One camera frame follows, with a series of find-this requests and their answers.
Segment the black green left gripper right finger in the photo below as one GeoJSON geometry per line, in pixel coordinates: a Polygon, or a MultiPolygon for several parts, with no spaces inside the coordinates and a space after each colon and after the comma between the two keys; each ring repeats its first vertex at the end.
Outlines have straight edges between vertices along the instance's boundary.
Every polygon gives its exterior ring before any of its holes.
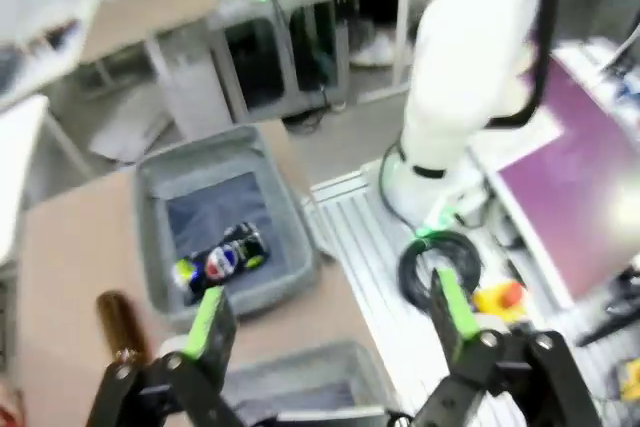
{"type": "Polygon", "coordinates": [[[508,396],[527,426],[599,426],[599,413],[557,331],[482,327],[451,268],[432,274],[431,319],[449,374],[415,426],[467,426],[486,397],[508,396]]]}

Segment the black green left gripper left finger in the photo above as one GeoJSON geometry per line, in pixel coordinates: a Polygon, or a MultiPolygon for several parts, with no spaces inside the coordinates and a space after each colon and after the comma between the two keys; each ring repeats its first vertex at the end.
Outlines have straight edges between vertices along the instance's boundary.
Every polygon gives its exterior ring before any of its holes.
{"type": "Polygon", "coordinates": [[[162,426],[184,413],[193,426],[239,426],[222,397],[236,334],[224,289],[210,288],[197,309],[184,348],[141,362],[113,362],[104,371],[89,426],[162,426]]]}

